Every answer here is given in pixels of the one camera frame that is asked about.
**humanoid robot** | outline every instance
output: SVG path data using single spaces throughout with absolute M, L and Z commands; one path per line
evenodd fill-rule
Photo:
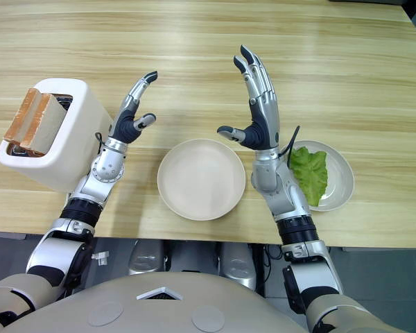
M 234 57 L 249 94 L 252 124 L 221 126 L 222 136 L 255 151 L 252 184 L 264 197 L 282 240 L 290 307 L 310 332 L 403 332 L 343 294 L 309 205 L 289 169 L 291 146 L 279 148 L 277 97 L 262 61 L 241 47 Z M 25 274 L 0 281 L 0 332 L 305 332 L 239 283 L 210 274 L 156 272 L 110 280 L 64 297 L 80 284 L 91 241 L 128 145 L 155 121 L 134 120 L 141 95 L 157 79 L 146 74 L 123 100 L 89 173 L 29 258 Z

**wooden table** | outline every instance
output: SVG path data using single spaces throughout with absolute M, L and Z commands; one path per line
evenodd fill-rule
M 0 141 L 29 87 L 46 77 L 85 80 L 114 116 L 136 79 L 159 79 L 139 113 L 157 123 L 129 150 L 123 181 L 96 236 L 279 243 L 253 190 L 253 152 L 219 125 L 249 123 L 245 85 L 232 64 L 240 44 L 264 60 L 279 96 L 281 138 L 338 149 L 356 174 L 352 199 L 313 213 L 330 246 L 416 247 L 416 29 L 399 6 L 281 1 L 0 0 Z M 210 138 L 232 147 L 247 172 L 238 206 L 189 221 L 159 197 L 169 149 Z M 0 165 L 0 231 L 45 233 L 64 194 Z

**bowl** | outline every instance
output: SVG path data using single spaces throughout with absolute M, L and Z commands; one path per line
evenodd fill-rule
M 347 160 L 334 148 L 317 141 L 301 140 L 293 144 L 293 148 L 306 147 L 310 153 L 324 151 L 328 172 L 328 184 L 319 205 L 311 206 L 310 210 L 328 212 L 342 207 L 353 195 L 354 174 Z
M 157 173 L 160 196 L 170 210 L 195 221 L 225 215 L 245 190 L 245 169 L 237 154 L 210 139 L 192 139 L 171 149 Z

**wire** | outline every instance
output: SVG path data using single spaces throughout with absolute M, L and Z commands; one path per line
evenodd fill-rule
M 265 284 L 265 282 L 267 282 L 268 281 L 268 278 L 270 278 L 270 274 L 271 274 L 271 257 L 270 257 L 270 255 L 269 255 L 269 253 L 268 253 L 268 251 L 266 250 L 266 247 L 267 247 L 267 245 L 265 245 L 264 247 L 263 247 L 263 253 L 265 253 L 265 255 L 266 255 L 266 259 L 267 259 L 267 261 L 268 261 L 268 263 L 267 264 L 265 264 L 265 259 L 263 259 L 263 265 L 265 266 L 265 267 L 268 267 L 268 274 L 267 274 L 267 276 L 265 277 L 265 279 L 263 280 L 263 282 L 259 285 L 259 286 L 257 286 L 256 287 L 256 290 L 259 290 L 264 284 Z
M 271 270 L 272 270 L 271 260 L 280 260 L 284 256 L 284 254 L 282 252 L 282 246 L 277 245 L 276 247 L 279 249 L 279 254 L 276 255 L 276 256 L 271 255 L 269 244 L 266 244 L 263 247 L 263 253 L 265 253 L 265 256 L 266 256 L 266 259 L 267 259 L 267 264 L 265 263 L 265 258 L 263 259 L 263 265 L 265 267 L 268 267 L 268 273 L 267 273 L 267 276 L 265 277 L 265 279 L 263 280 L 263 282 L 256 288 L 256 290 L 259 290 L 265 284 L 265 282 L 267 282 L 268 279 L 270 278 Z
M 105 142 L 103 142 L 102 140 L 102 133 L 100 132 L 95 132 L 94 135 L 96 136 L 97 141 L 99 142 L 99 146 L 98 146 L 98 154 L 100 154 L 100 149 L 102 148 L 102 146 L 105 145 Z
M 290 142 L 286 145 L 284 151 L 282 151 L 281 153 L 279 153 L 279 157 L 283 156 L 289 149 L 291 149 L 293 147 L 294 141 L 296 139 L 297 136 L 297 132 L 299 132 L 300 126 L 297 126 L 296 129 L 294 130 L 293 136 L 290 139 Z
M 69 297 L 70 295 L 72 295 L 72 288 L 66 288 L 66 290 L 64 291 L 64 297 Z
M 280 259 L 282 259 L 282 257 L 284 256 L 284 254 L 282 252 L 282 246 L 281 245 L 276 245 L 277 249 L 279 250 L 279 254 L 277 256 L 271 255 L 270 246 L 271 246 L 271 244 L 268 244 L 268 247 L 266 247 L 266 249 L 265 249 L 265 251 L 267 251 L 267 253 L 268 253 L 268 256 L 271 259 L 273 259 L 273 260 L 280 260 Z
M 294 141 L 296 140 L 297 133 L 299 132 L 300 126 L 296 127 L 296 130 L 294 131 L 293 136 L 291 137 L 290 143 L 288 144 L 290 146 L 290 151 L 288 153 L 288 159 L 286 160 L 286 166 L 290 168 L 290 159 L 291 159 L 291 151 L 293 149 Z

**toast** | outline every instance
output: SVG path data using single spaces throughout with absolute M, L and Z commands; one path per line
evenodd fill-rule
M 35 111 L 42 100 L 42 94 L 35 88 L 30 88 L 21 103 L 20 109 L 14 116 L 11 126 L 3 139 L 13 144 L 20 144 L 28 132 L 34 118 Z
M 20 146 L 39 154 L 48 153 L 66 113 L 53 95 L 42 94 Z

